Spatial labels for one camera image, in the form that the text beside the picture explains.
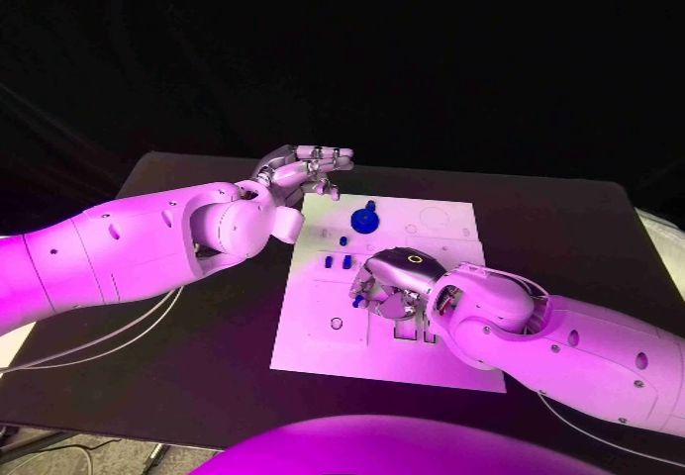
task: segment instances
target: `robotic hand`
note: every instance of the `robotic hand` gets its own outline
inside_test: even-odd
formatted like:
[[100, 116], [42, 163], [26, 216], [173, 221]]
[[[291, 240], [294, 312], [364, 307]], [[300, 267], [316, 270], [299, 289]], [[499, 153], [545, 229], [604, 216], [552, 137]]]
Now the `robotic hand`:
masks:
[[[387, 298], [371, 297], [375, 284]], [[467, 365], [501, 369], [599, 419], [685, 436], [685, 340], [675, 334], [506, 272], [469, 263], [447, 271], [407, 247], [366, 260], [349, 296], [385, 319], [426, 312]]]
[[143, 300], [239, 264], [270, 236], [294, 243], [303, 193], [339, 189], [352, 150], [286, 145], [252, 177], [114, 200], [0, 239], [0, 334], [78, 307]]

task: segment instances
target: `table surface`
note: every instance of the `table surface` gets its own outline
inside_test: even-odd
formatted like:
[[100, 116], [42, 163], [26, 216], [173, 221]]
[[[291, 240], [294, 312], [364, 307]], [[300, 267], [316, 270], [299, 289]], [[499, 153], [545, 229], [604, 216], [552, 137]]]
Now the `table surface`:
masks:
[[[149, 153], [120, 197], [239, 181], [255, 162]], [[685, 336], [681, 296], [616, 184], [362, 165], [332, 178], [343, 193], [473, 203], [490, 267]], [[291, 253], [293, 247], [273, 238], [254, 258], [188, 286], [166, 320], [105, 358], [6, 375], [0, 421], [225, 448], [274, 427], [313, 418], [401, 415], [506, 434], [616, 473], [672, 470], [577, 433], [509, 377], [506, 394], [493, 394], [271, 370]], [[39, 322], [16, 362], [111, 332], [156, 300], [79, 309]], [[114, 347], [143, 328], [74, 358]], [[554, 407], [599, 436], [685, 462], [681, 438]]]

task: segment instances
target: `black curtain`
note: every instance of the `black curtain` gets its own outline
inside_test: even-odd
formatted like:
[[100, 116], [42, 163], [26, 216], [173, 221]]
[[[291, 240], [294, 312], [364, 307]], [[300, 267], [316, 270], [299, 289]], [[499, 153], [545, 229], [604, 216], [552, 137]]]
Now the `black curtain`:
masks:
[[111, 199], [153, 149], [258, 157], [283, 143], [610, 180], [682, 227], [684, 19], [444, 8], [4, 2], [0, 234]]

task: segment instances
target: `blue object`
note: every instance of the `blue object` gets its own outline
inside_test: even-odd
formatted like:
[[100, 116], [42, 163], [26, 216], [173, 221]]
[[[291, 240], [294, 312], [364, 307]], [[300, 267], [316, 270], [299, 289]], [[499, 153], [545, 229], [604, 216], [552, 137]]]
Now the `blue object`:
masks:
[[375, 202], [369, 201], [364, 209], [352, 213], [352, 229], [362, 235], [368, 235], [378, 229], [379, 219], [375, 214]]

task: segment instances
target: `gray floor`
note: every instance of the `gray floor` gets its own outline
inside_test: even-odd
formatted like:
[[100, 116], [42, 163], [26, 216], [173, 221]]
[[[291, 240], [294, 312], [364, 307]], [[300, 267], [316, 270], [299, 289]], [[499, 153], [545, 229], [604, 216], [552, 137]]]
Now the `gray floor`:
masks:
[[[40, 433], [39, 430], [25, 428], [16, 438]], [[71, 439], [53, 445], [69, 445], [74, 443], [95, 446], [110, 440], [110, 437], [94, 435], [77, 435]], [[153, 442], [139, 442], [137, 440], [121, 440], [107, 444], [91, 451], [92, 473], [95, 475], [140, 475], [143, 473], [144, 462], [154, 448]], [[182, 475], [193, 471], [214, 456], [216, 452], [183, 447], [172, 447], [162, 460], [160, 465], [152, 470], [152, 475]], [[17, 460], [0, 465], [0, 475], [7, 473], [33, 455], [28, 455]], [[13, 475], [81, 475], [87, 473], [85, 457], [78, 450], [65, 449], [49, 452], [36, 460], [32, 460]]]

